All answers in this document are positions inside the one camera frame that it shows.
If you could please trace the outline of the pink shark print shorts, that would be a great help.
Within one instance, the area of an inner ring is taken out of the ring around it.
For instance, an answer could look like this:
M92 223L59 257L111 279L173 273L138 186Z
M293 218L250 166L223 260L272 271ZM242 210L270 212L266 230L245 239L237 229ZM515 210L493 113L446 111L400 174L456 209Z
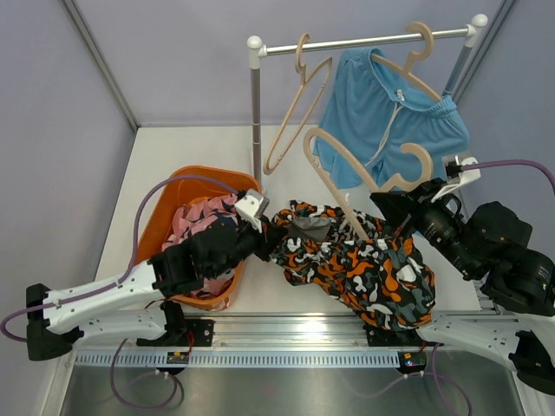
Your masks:
M178 208L172 220L172 233L161 245L164 251L169 247L181 244L188 238L198 234L211 225L238 225L238 214L234 205L238 201L237 194L227 194L198 201L189 207ZM189 293L187 297L209 300L222 295L232 284L236 270L231 269L217 277L204 278L204 286Z

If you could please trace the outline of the orange camouflage shorts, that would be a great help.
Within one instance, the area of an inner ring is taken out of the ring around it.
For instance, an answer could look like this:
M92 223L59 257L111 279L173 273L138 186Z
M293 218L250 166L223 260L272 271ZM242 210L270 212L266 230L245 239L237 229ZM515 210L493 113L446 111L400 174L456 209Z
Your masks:
M359 238L339 207L292 200L271 225L282 239L270 254L293 286L314 284L369 325L404 331L432 319L434 272L411 237L393 237L388 223L358 211Z

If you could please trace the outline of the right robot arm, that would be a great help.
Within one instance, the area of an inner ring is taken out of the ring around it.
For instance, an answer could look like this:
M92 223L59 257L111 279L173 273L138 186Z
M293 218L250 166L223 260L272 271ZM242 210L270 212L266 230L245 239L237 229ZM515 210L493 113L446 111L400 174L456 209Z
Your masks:
M498 201L480 205L469 219L441 179L413 191L370 196L396 235L421 234L467 280L513 313L519 326L496 332L444 315L423 326L416 315L393 322L396 340L443 343L494 361L527 386L554 393L554 262L529 248L532 226Z

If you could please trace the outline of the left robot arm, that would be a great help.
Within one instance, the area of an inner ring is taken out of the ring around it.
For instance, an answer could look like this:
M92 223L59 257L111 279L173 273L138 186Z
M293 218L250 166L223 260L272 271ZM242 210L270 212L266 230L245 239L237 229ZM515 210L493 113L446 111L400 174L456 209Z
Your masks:
M275 225L257 231L250 225L214 224L120 276L62 290L33 284L26 289L28 357L46 361L65 355L85 335L80 324L103 312L201 289L207 278L225 274L251 255L267 261L286 234Z

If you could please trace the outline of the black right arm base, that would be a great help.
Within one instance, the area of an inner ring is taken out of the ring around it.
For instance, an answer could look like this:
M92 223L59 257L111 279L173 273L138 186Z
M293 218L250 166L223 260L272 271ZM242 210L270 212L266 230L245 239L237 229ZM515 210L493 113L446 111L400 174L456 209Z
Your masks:
M432 347L435 342L424 341L415 329L391 331L368 324L363 326L369 347Z

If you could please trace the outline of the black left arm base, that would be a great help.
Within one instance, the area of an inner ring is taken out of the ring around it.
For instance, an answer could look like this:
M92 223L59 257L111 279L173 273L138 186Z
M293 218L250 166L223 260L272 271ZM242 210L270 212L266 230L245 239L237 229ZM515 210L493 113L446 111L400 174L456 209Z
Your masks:
M210 319L186 319L184 331L166 331L165 334L155 340L138 338L138 347L201 347L208 348L212 345L214 334L214 320Z

